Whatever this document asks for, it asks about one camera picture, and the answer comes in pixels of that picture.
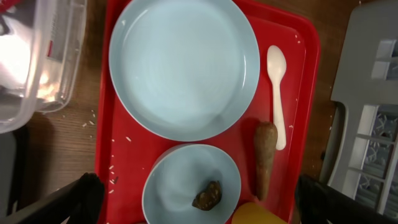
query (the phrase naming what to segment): clear plastic container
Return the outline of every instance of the clear plastic container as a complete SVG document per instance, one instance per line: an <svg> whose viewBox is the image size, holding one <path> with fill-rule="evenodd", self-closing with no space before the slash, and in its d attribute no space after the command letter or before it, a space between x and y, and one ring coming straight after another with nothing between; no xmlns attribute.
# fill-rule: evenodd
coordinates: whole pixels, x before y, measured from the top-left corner
<svg viewBox="0 0 398 224"><path fill-rule="evenodd" d="M86 24L86 0L23 0L0 14L0 133L72 96Z"/></svg>

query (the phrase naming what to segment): table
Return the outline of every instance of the table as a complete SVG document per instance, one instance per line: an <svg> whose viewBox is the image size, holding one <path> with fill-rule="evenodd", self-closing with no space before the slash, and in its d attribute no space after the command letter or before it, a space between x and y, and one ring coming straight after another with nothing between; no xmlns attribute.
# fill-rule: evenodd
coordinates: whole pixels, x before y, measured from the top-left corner
<svg viewBox="0 0 398 224"><path fill-rule="evenodd" d="M333 82L351 11L358 0L258 0L310 19L322 45L318 81L308 130L302 172L318 178L335 104ZM64 109L35 113L27 126L30 148L20 207L94 171L96 123L106 0L89 0L85 41L72 100Z"/></svg>

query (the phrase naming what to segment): white spoon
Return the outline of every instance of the white spoon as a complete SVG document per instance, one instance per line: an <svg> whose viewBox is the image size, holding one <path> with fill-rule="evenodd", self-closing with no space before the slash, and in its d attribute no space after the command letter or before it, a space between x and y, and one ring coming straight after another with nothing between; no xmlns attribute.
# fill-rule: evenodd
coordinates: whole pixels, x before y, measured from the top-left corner
<svg viewBox="0 0 398 224"><path fill-rule="evenodd" d="M274 125L278 130L276 149L282 150L286 146L286 130L282 100L280 98L280 82L286 72L286 59L282 51L275 45L268 48L267 71L272 83L272 92L274 95Z"/></svg>

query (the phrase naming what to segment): light blue plate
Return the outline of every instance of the light blue plate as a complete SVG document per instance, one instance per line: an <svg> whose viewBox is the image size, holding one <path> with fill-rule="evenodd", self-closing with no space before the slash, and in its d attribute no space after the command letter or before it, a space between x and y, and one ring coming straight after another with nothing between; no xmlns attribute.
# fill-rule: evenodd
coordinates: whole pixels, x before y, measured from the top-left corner
<svg viewBox="0 0 398 224"><path fill-rule="evenodd" d="M138 123L198 141L242 116L260 61L253 29L232 0L133 0L114 27L109 68Z"/></svg>
<svg viewBox="0 0 398 224"><path fill-rule="evenodd" d="M210 181L219 181L221 201L210 211L192 206ZM162 154L148 176L142 209L149 224L225 223L241 194L241 176L232 158L203 144L176 146Z"/></svg>

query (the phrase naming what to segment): plastic tray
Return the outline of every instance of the plastic tray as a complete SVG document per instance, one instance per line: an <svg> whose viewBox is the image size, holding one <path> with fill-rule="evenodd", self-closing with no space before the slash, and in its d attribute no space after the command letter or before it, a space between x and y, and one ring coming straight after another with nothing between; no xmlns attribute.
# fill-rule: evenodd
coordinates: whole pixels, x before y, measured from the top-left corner
<svg viewBox="0 0 398 224"><path fill-rule="evenodd" d="M95 158L95 171L106 185L100 223L144 221L141 197L150 169L164 151L181 144L158 137L138 124L124 109L112 86L108 67L109 40L113 26L128 2L109 0L106 13ZM225 132L200 143L219 147L235 160L242 178L239 205L256 201L253 136L259 121L272 121L272 88L267 76L266 55L270 45L279 46L287 61L281 84L287 145L275 154L269 196L261 205L290 221L317 76L318 35L310 21L302 17L252 0L235 3L248 17L257 37L261 55L260 80L254 99L242 118ZM109 180L116 178L116 184L110 183Z"/></svg>

